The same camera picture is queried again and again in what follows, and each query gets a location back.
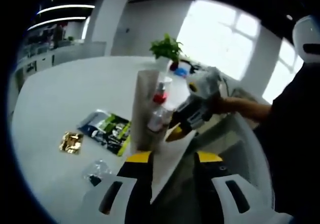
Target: potted plant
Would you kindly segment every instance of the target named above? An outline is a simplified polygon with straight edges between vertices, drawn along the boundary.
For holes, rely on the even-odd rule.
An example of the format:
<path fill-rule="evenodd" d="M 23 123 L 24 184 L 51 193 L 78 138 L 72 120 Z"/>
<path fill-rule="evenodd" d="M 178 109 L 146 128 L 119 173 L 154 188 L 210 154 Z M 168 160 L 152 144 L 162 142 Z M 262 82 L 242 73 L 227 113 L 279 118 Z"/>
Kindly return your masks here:
<path fill-rule="evenodd" d="M 156 40 L 151 43 L 150 51 L 155 56 L 155 59 L 158 60 L 160 68 L 167 70 L 169 60 L 178 64 L 181 44 L 181 42 L 177 42 L 167 33 L 164 35 L 163 40 Z"/>

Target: green leaves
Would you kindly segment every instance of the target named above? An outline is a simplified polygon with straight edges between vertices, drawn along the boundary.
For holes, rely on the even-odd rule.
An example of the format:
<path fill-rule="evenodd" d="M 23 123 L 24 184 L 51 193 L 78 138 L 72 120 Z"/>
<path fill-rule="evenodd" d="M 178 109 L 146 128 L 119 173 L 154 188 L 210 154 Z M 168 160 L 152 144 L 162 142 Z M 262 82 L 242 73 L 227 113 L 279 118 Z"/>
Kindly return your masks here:
<path fill-rule="evenodd" d="M 177 42 L 176 39 L 171 38 L 169 34 L 164 34 L 163 40 L 156 40 L 151 42 L 150 51 L 158 59 L 161 56 L 171 59 L 172 61 L 179 60 L 179 53 L 181 52 L 181 42 Z"/>

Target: white robot head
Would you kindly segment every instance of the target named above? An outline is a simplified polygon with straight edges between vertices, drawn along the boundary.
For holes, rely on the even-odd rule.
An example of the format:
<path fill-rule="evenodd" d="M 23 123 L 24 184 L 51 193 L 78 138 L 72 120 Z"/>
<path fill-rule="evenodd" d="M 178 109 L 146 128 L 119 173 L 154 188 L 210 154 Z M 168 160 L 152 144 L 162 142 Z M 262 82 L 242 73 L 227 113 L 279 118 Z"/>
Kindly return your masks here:
<path fill-rule="evenodd" d="M 319 29 L 311 16 L 301 18 L 293 28 L 295 50 L 305 63 L 320 63 Z"/>

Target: window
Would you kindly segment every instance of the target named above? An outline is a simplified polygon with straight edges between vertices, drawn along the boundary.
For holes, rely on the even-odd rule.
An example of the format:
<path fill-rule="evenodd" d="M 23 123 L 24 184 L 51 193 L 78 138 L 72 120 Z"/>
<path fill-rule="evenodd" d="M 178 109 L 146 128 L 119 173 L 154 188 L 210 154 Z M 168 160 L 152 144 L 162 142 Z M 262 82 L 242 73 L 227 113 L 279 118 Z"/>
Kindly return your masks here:
<path fill-rule="evenodd" d="M 242 10 L 211 0 L 196 0 L 184 19 L 178 41 L 198 62 L 215 66 L 240 80 L 248 67 L 260 31 L 259 20 Z"/>
<path fill-rule="evenodd" d="M 272 103 L 293 80 L 303 63 L 304 61 L 296 54 L 294 47 L 283 39 L 278 62 L 262 97 L 268 103 Z"/>

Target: white table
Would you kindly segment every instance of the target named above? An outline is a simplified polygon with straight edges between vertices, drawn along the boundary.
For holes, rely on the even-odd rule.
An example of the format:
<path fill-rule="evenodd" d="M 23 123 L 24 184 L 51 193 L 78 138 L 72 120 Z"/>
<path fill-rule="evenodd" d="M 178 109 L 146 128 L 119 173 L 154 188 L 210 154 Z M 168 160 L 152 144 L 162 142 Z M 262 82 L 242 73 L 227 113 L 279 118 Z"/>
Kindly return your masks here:
<path fill-rule="evenodd" d="M 32 75 L 18 97 L 12 119 L 12 140 L 19 167 L 34 196 L 58 222 L 67 222 L 92 185 L 83 170 L 103 159 L 113 173 L 122 157 L 104 150 L 85 137 L 79 155 L 60 152 L 65 131 L 90 112 L 104 109 L 131 119 L 137 72 L 154 69 L 149 57 L 99 57 L 76 60 Z M 179 105 L 188 96 L 185 80 L 170 75 L 173 83 L 168 101 Z M 154 157 L 152 201 L 177 167 L 194 132 L 184 139 L 164 143 Z"/>

